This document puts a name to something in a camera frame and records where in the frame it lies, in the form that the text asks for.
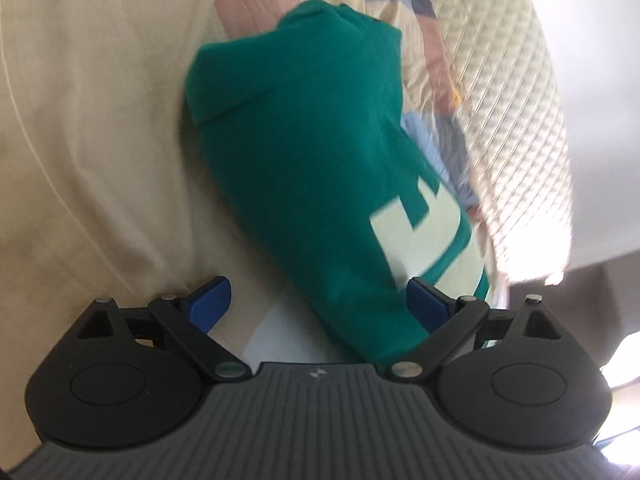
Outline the patchwork quilt bedspread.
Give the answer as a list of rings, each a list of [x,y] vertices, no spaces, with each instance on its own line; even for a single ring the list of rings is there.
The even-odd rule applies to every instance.
[[[332,359],[311,310],[243,234],[183,117],[203,44],[304,0],[1,0],[1,369],[33,370],[97,296],[142,304],[230,278],[212,334],[248,362]],[[345,3],[402,33],[404,105],[450,84],[430,0]]]

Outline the cream quilted headboard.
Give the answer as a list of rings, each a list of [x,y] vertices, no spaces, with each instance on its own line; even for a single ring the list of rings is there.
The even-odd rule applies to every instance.
[[[562,273],[573,196],[562,101],[532,0],[431,0],[498,269]]]

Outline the green hoodie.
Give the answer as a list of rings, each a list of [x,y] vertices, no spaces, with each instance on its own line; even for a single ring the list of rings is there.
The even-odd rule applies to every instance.
[[[490,292],[464,207],[402,130],[400,43],[389,24],[308,0],[270,32],[201,47],[186,77],[240,225],[328,335],[378,365],[427,338],[412,278],[452,298]]]

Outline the yellow object by headboard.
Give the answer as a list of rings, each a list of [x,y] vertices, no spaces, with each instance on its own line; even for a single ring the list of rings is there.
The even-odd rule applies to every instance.
[[[457,110],[462,103],[462,97],[460,96],[459,91],[456,88],[452,89],[452,102],[454,103],[454,108]]]

